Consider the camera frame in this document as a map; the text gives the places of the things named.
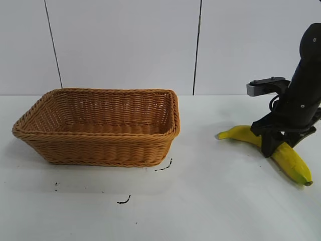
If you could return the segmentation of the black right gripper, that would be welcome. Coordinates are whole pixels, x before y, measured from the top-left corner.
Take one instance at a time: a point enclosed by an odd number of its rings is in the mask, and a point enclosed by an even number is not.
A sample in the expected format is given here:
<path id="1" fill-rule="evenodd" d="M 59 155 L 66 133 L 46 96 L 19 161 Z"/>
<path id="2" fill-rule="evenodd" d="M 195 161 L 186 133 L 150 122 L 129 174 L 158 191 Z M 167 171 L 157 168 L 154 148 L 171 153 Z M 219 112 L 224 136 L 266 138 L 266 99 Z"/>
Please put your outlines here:
<path id="1" fill-rule="evenodd" d="M 262 135 L 261 152 L 266 158 L 271 157 L 282 144 L 282 133 L 279 131 L 285 132 L 284 139 L 292 148 L 314 134 L 316 128 L 312 126 L 312 119 L 320 104 L 319 83 L 292 87 L 288 83 L 251 84 L 252 96 L 271 92 L 278 94 L 276 106 L 270 109 L 269 114 L 253 122 L 251 127 L 255 135 Z"/>

